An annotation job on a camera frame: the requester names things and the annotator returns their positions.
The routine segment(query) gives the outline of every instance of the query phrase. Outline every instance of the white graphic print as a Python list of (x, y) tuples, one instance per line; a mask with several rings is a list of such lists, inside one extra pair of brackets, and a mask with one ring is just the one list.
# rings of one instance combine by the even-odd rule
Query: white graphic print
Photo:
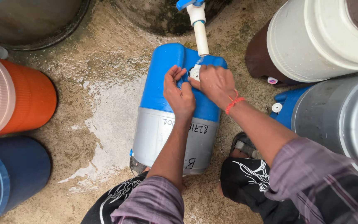
[(237, 163), (240, 166), (241, 171), (243, 171), (247, 177), (251, 179), (248, 181), (251, 184), (259, 185), (259, 191), (264, 192), (266, 187), (269, 186), (269, 175), (266, 172), (266, 161), (260, 160), (261, 166), (259, 166), (256, 170), (251, 170), (250, 168), (246, 167), (244, 164), (232, 161), (232, 163)]
[(115, 186), (117, 187), (117, 189), (114, 192), (111, 192), (114, 188), (109, 190), (109, 195), (107, 196), (106, 200), (103, 201), (102, 205), (100, 206), (100, 210), (99, 210), (99, 216), (100, 216), (100, 222), (102, 224), (104, 223), (103, 220), (103, 206), (104, 204), (111, 199), (111, 201), (109, 202), (109, 204), (113, 203), (114, 201), (117, 201), (118, 199), (121, 200), (125, 200), (128, 198), (129, 196), (129, 192), (131, 192), (136, 186), (138, 186), (142, 181), (141, 180), (133, 180), (137, 177), (133, 177), (127, 181), (122, 182), (121, 184)]

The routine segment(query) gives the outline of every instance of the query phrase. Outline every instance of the running water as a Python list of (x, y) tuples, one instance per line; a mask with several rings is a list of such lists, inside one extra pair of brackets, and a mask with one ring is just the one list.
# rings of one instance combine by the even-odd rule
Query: running water
[(200, 59), (196, 62), (196, 64), (200, 64), (200, 63), (202, 63), (202, 61), (204, 60), (204, 57), (205, 57), (205, 55), (202, 55), (202, 56), (200, 56)]

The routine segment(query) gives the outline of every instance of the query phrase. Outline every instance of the water faucet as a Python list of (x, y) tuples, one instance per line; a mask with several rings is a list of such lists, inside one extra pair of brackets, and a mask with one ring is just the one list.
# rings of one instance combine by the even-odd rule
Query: water faucet
[(194, 27), (198, 55), (200, 57), (209, 55), (208, 41), (205, 31), (205, 3), (204, 0), (180, 0), (176, 8), (181, 11), (184, 8), (190, 16), (191, 25)]

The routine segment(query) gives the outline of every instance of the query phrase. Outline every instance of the hand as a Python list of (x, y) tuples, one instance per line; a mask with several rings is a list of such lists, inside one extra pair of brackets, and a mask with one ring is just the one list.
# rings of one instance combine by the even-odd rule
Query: hand
[(191, 120), (196, 109), (196, 99), (191, 90), (191, 85), (184, 82), (179, 89), (176, 82), (186, 74), (186, 69), (174, 65), (165, 74), (164, 79), (164, 97), (171, 106), (175, 119)]
[(192, 87), (203, 92), (219, 108), (225, 110), (236, 98), (233, 74), (229, 69), (215, 67), (213, 65), (202, 65), (200, 68), (200, 82), (189, 77)]

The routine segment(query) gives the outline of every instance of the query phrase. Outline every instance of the sandal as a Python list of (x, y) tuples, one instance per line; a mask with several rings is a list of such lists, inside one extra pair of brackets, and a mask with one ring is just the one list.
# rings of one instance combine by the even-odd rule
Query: sandal
[(257, 152), (256, 147), (243, 131), (234, 137), (233, 142), (231, 143), (229, 155), (234, 151), (234, 149), (238, 149), (250, 158), (255, 159), (255, 153)]
[(138, 176), (147, 168), (147, 166), (139, 163), (133, 156), (129, 159), (129, 167), (135, 176)]

